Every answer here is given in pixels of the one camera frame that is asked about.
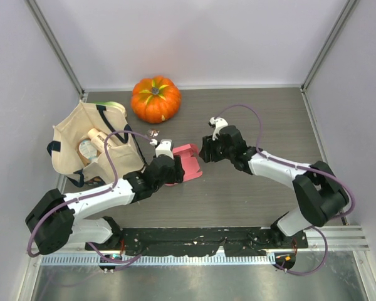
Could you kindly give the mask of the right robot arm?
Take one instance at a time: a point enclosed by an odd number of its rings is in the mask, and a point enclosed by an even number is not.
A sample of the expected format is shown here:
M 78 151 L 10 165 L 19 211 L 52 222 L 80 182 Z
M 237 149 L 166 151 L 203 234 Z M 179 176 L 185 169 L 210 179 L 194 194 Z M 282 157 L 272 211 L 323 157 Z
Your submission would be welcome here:
M 270 226 L 270 242 L 279 248 L 311 226 L 322 227 L 350 202 L 330 166 L 318 161 L 299 164 L 248 146 L 233 125 L 223 126 L 202 138 L 200 158 L 205 162 L 228 160 L 235 169 L 274 180 L 295 193 L 297 206 Z

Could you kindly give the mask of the small clear plastic wrapper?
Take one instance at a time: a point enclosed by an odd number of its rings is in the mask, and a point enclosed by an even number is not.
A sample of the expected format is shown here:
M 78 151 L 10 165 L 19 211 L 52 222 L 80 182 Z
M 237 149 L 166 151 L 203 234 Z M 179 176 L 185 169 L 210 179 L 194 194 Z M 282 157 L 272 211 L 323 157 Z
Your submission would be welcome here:
M 156 136 L 159 135 L 159 131 L 158 131 L 158 130 L 155 130 L 155 129 L 149 129 L 149 130 L 147 131 L 147 135 L 148 135 L 149 137 L 156 137 Z

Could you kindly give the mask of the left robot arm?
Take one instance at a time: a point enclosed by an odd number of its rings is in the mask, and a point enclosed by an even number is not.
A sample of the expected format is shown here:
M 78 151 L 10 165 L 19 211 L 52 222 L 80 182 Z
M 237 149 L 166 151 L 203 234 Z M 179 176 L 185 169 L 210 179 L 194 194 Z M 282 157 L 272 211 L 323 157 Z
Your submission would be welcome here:
M 31 233 L 28 255 L 49 255 L 60 250 L 78 234 L 79 222 L 89 223 L 87 217 L 147 199 L 164 184 L 181 183 L 184 174 L 180 156 L 161 155 L 143 172 L 129 172 L 115 184 L 82 193 L 62 194 L 57 188 L 49 190 L 25 219 Z

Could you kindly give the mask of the pink paper box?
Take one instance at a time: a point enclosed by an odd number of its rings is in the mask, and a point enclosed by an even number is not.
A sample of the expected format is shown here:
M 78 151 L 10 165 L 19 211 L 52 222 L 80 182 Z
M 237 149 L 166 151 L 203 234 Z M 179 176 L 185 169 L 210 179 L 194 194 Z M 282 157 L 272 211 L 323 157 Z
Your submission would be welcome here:
M 203 172 L 197 160 L 199 155 L 198 146 L 195 144 L 185 144 L 173 149 L 173 155 L 180 156 L 182 168 L 184 170 L 183 181 L 191 181 L 202 176 Z

